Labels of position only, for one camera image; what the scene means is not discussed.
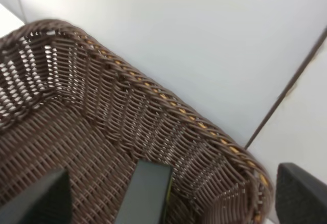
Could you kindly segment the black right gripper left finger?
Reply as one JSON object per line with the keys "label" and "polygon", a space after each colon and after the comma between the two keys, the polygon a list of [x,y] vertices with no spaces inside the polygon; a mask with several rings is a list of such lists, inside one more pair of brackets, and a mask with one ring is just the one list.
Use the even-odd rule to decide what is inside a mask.
{"label": "black right gripper left finger", "polygon": [[69,173],[56,169],[1,207],[1,223],[71,223]]}

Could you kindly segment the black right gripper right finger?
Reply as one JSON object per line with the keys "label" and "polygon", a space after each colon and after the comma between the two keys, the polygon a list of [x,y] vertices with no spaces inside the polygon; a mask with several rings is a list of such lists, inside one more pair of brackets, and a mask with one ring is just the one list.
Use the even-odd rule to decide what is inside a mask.
{"label": "black right gripper right finger", "polygon": [[294,163],[279,164],[275,210],[280,223],[326,223],[326,184]]}

